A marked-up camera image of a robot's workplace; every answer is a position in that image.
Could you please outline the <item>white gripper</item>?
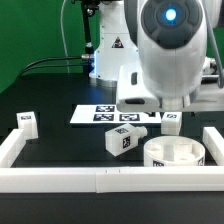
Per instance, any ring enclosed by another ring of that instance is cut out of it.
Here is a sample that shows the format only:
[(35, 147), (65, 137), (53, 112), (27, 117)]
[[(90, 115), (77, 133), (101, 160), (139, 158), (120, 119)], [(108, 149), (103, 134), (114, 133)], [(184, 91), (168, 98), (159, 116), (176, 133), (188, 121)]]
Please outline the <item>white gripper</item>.
[(146, 89), (141, 67), (127, 64), (120, 68), (116, 106), (121, 112), (224, 111), (224, 87), (203, 83), (196, 95), (177, 100), (162, 99)]

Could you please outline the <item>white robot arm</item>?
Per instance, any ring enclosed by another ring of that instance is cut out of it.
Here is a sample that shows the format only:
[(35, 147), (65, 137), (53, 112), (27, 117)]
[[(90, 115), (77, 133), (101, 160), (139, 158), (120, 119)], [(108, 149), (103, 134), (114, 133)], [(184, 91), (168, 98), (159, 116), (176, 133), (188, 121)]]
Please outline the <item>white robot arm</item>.
[(100, 44), (90, 73), (116, 89), (122, 112), (224, 111), (224, 65), (213, 29), (224, 0), (99, 0)]

